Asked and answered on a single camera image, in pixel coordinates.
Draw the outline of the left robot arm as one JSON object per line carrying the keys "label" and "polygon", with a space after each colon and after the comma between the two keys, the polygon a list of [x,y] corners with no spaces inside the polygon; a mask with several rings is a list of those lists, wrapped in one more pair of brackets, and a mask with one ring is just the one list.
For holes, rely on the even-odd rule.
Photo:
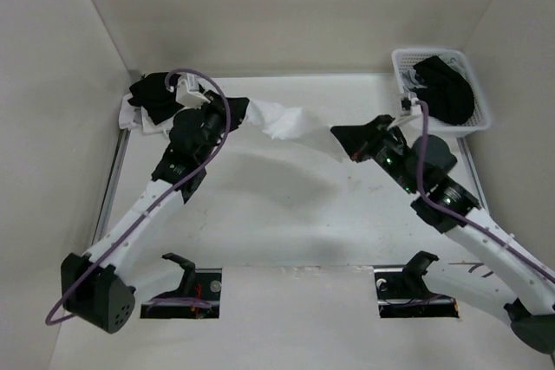
{"label": "left robot arm", "polygon": [[223,99],[213,91],[207,97],[200,107],[175,114],[169,143],[132,208],[84,254],[71,253],[62,262],[64,309],[108,334],[125,325],[136,304],[212,306],[195,294],[196,265],[183,256],[165,253],[170,269],[134,275],[141,252],[198,190],[207,164],[240,127],[250,104],[246,97]]}

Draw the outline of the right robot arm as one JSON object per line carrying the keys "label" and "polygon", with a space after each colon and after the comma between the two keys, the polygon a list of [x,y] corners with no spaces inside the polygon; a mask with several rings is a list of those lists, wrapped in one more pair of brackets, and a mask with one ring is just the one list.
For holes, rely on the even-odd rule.
{"label": "right robot arm", "polygon": [[424,131],[409,145],[395,119],[383,114],[331,134],[356,163],[375,162],[406,193],[417,217],[483,263],[497,282],[465,276],[437,255],[420,251],[402,269],[402,287],[415,300],[447,295],[497,318],[531,349],[554,352],[554,272],[506,233],[449,173],[456,158],[433,152]]}

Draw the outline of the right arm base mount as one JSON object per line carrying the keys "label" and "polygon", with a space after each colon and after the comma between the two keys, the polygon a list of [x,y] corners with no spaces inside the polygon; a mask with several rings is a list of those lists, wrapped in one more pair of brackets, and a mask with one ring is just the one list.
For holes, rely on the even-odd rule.
{"label": "right arm base mount", "polygon": [[374,268],[378,314],[382,319],[459,318],[454,298],[431,292],[423,281],[439,257],[420,251],[404,265]]}

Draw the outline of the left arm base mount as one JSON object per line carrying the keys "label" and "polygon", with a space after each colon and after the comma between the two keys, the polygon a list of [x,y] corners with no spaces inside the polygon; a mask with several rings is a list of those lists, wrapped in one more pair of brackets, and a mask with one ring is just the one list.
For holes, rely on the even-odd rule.
{"label": "left arm base mount", "polygon": [[136,292],[140,318],[155,320],[218,319],[223,286],[222,269],[198,269],[196,264],[172,252],[161,257],[170,270],[149,278]]}

